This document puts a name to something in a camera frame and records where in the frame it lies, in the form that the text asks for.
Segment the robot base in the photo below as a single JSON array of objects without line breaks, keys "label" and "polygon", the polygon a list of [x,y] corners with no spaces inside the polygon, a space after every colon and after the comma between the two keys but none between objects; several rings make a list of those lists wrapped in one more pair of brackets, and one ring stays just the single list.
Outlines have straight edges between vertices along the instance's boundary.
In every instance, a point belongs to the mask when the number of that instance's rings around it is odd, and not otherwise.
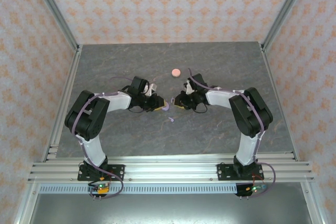
[{"label": "robot base", "polygon": [[220,163],[217,165],[218,180],[260,180],[257,176],[253,178],[253,174],[264,179],[263,167],[255,162],[243,166],[236,156],[233,164]]},{"label": "robot base", "polygon": [[[106,159],[106,161],[104,161],[100,168],[106,170],[107,172],[116,174],[121,178],[122,181],[124,180],[125,165],[109,165],[107,164]],[[79,166],[77,177],[78,181],[99,181],[101,177],[107,178],[106,180],[119,181],[115,177],[110,178],[109,175],[96,170],[93,166],[86,163],[85,161],[82,165]]]}]

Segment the pink ball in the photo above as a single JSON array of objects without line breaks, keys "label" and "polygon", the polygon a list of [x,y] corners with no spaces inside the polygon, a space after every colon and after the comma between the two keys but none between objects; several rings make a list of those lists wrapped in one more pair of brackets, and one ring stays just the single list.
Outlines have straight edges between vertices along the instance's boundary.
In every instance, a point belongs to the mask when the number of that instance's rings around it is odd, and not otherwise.
[{"label": "pink ball", "polygon": [[177,69],[177,68],[173,69],[173,71],[172,71],[173,77],[179,77],[180,74],[181,74],[181,71],[179,69]]}]

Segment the table surface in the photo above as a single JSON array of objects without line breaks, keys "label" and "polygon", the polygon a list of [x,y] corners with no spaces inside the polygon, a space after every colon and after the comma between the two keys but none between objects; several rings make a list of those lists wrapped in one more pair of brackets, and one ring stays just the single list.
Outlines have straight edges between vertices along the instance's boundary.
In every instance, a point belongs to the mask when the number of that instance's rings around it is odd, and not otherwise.
[{"label": "table surface", "polygon": [[[188,67],[193,74],[201,73],[209,86],[257,88],[274,116],[259,151],[293,150],[257,42],[85,45],[68,110],[82,90],[115,92],[130,83],[110,80],[114,76],[147,79],[170,103],[183,90]],[[180,77],[172,77],[174,68],[181,70]],[[100,139],[108,156],[234,153],[239,147],[240,131],[229,109],[209,106],[206,113],[197,114],[171,105],[167,112],[110,112]],[[57,157],[82,156],[78,142],[64,127]]]}]

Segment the enclosure wall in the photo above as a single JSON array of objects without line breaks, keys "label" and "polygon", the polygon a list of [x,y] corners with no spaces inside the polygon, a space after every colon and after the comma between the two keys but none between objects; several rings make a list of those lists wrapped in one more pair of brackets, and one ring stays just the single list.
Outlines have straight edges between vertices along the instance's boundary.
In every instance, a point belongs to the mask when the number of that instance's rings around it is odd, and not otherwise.
[{"label": "enclosure wall", "polygon": [[0,0],[0,223],[42,157],[73,55],[43,0]]},{"label": "enclosure wall", "polygon": [[264,41],[285,0],[56,0],[80,44]]},{"label": "enclosure wall", "polygon": [[267,52],[302,160],[336,220],[336,0],[297,0]]}]

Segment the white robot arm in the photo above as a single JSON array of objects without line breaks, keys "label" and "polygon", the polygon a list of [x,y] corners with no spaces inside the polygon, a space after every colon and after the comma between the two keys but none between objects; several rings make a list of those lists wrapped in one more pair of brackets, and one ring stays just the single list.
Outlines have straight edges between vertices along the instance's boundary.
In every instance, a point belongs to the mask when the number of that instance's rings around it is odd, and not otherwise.
[{"label": "white robot arm", "polygon": [[240,145],[234,157],[234,164],[225,165],[226,171],[219,177],[223,180],[231,180],[233,177],[250,180],[252,174],[259,175],[262,167],[256,162],[256,153],[265,130],[273,121],[272,114],[259,92],[255,88],[227,91],[220,87],[208,87],[200,74],[188,78],[184,87],[185,91],[181,91],[175,98],[174,105],[194,111],[200,103],[229,108],[241,131]]},{"label": "white robot arm", "polygon": [[103,176],[97,170],[111,170],[101,148],[99,132],[108,112],[141,107],[154,111],[164,107],[165,101],[155,93],[156,85],[134,77],[130,86],[109,94],[83,91],[73,104],[65,119],[65,126],[76,135],[84,151],[85,159],[80,165],[78,180],[96,180]]},{"label": "white robot arm", "polygon": [[[218,105],[231,109],[229,99],[236,96],[237,94],[234,92],[221,91],[220,88],[218,89],[219,90],[217,91],[209,90],[208,92],[206,92],[205,96],[209,105]],[[263,135],[264,132],[261,136],[255,135],[254,137],[244,135],[243,133],[240,134],[240,144],[238,152],[236,154],[236,158],[242,165],[249,165],[253,163],[253,154],[256,149],[257,140],[258,138],[259,140],[261,140]]]}]

